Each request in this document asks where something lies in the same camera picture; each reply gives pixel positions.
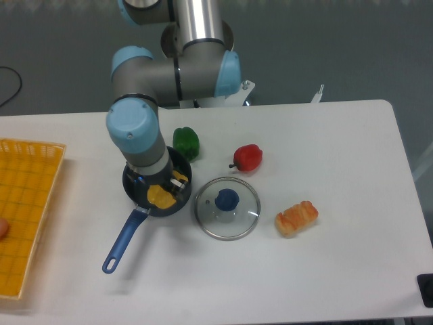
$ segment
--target orange object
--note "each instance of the orange object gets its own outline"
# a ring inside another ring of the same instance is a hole
[[[310,201],[302,201],[283,213],[278,213],[275,218],[275,226],[281,235],[289,237],[314,222],[318,216],[319,212]]]
[[[0,139],[0,298],[21,297],[65,147]]]

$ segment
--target toy food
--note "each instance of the toy food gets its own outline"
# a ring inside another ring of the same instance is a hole
[[[233,164],[239,171],[253,171],[262,162],[263,151],[256,144],[248,144],[238,148],[233,155]]]
[[[198,156],[200,150],[197,133],[190,127],[175,129],[173,148],[179,151],[188,161],[193,160]]]
[[[318,216],[319,212],[310,201],[302,201],[283,213],[278,213],[275,218],[275,226],[281,235],[289,237],[310,225]]]

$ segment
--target red bell pepper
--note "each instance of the red bell pepper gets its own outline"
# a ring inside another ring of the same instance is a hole
[[[233,164],[240,171],[253,171],[262,161],[263,151],[256,144],[248,144],[238,148],[233,155]]]

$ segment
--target black pan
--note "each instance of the black pan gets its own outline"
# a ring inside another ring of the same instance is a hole
[[[182,209],[191,196],[191,166],[179,152],[171,147],[167,148],[173,162],[173,169],[186,176],[189,181],[184,183],[185,188],[183,188],[181,192],[177,193],[175,197],[176,203],[173,206],[168,209],[160,209],[149,203],[147,200],[149,185],[142,180],[140,175],[134,173],[128,165],[125,166],[122,176],[123,188],[129,198],[137,204],[137,208],[135,208],[129,215],[129,218],[120,231],[116,242],[102,265],[102,271],[107,274],[113,273],[117,268],[117,265],[119,264],[123,253],[127,249],[135,230],[137,230],[139,225],[141,225],[149,215],[153,217],[166,217],[172,215]]]

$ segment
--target toy bread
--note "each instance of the toy bread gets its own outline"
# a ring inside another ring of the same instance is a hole
[[[290,237],[297,231],[312,224],[318,216],[319,212],[317,212],[310,201],[302,201],[283,213],[278,213],[275,218],[275,226],[281,235]]]

